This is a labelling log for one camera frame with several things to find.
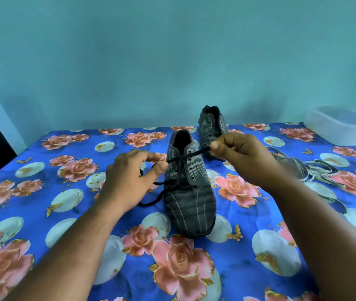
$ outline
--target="black sneaker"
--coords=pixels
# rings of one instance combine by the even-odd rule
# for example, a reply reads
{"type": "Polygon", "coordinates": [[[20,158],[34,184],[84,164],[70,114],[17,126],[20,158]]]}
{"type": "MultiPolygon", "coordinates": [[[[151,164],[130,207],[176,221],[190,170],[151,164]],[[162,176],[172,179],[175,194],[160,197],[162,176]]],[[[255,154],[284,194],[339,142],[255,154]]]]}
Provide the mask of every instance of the black sneaker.
{"type": "Polygon", "coordinates": [[[171,223],[187,238],[211,233],[216,217],[216,198],[210,185],[201,153],[209,151],[198,146],[187,130],[176,131],[171,136],[167,151],[169,166],[165,172],[164,190],[151,203],[139,203],[141,207],[154,205],[164,196],[165,211],[171,223]]]}
{"type": "MultiPolygon", "coordinates": [[[[212,141],[228,132],[224,117],[216,106],[205,106],[203,108],[199,118],[199,128],[201,130],[201,148],[210,146],[212,141]]],[[[224,159],[210,155],[210,152],[204,153],[204,156],[207,159],[225,161],[224,159]]]]}

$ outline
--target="person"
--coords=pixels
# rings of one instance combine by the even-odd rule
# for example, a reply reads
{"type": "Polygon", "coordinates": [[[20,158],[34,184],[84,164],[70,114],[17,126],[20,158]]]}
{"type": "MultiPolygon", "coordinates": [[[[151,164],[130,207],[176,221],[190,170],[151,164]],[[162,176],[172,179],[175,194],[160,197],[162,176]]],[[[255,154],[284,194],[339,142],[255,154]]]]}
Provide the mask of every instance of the person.
{"type": "MultiPolygon", "coordinates": [[[[253,135],[227,133],[210,147],[212,154],[229,161],[247,182],[260,186],[275,199],[323,300],[356,300],[356,228],[314,191],[286,175],[253,135]]],[[[159,162],[160,155],[134,150],[116,158],[107,168],[107,179],[95,204],[5,301],[87,300],[113,227],[168,167],[161,161],[140,177],[144,161],[159,162]]]]}

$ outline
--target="hand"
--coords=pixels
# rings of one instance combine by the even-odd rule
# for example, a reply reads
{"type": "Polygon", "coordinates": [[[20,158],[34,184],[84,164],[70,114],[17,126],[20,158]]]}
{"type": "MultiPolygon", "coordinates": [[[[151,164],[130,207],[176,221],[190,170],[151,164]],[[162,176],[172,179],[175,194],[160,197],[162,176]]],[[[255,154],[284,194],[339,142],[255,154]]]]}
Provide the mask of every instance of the hand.
{"type": "Polygon", "coordinates": [[[150,186],[168,167],[160,162],[159,153],[133,150],[120,154],[113,164],[107,167],[106,180],[96,202],[112,202],[113,209],[124,214],[135,207],[145,196],[150,186]],[[144,176],[140,176],[140,166],[144,161],[156,162],[144,176]]]}
{"type": "Polygon", "coordinates": [[[225,133],[210,144],[211,154],[226,159],[247,182],[268,187],[286,177],[266,147],[251,134],[225,133]]]}

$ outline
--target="white plastic bin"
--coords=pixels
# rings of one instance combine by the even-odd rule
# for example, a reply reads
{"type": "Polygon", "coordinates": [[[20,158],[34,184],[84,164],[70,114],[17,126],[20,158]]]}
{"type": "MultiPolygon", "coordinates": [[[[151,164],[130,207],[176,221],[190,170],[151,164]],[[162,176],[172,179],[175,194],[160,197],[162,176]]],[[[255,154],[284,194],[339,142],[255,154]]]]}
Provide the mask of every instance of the white plastic bin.
{"type": "Polygon", "coordinates": [[[356,111],[340,106],[312,107],[304,125],[336,146],[356,146],[356,111]]]}

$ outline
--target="tablecloth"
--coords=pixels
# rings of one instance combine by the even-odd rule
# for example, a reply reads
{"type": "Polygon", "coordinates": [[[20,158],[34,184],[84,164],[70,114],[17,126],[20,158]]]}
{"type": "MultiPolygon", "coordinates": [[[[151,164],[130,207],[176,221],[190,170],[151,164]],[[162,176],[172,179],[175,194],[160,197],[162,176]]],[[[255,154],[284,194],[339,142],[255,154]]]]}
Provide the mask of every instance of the tablecloth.
{"type": "MultiPolygon", "coordinates": [[[[165,154],[171,134],[180,129],[200,141],[196,126],[52,131],[3,167],[0,299],[94,203],[107,166],[120,153],[138,148],[165,154]]],[[[332,178],[345,188],[315,181],[308,186],[341,200],[345,217],[356,226],[356,147],[334,146],[301,123],[228,129],[253,134],[290,157],[322,159],[340,169],[332,178]]],[[[163,201],[133,208],[111,232],[88,300],[307,300],[318,294],[271,196],[245,182],[228,162],[205,160],[205,165],[217,204],[211,235],[194,240],[177,235],[163,201]],[[196,272],[182,275],[179,264],[196,272]]],[[[151,166],[145,162],[142,169],[151,166]]],[[[162,188],[151,187],[144,202],[162,188]]]]}

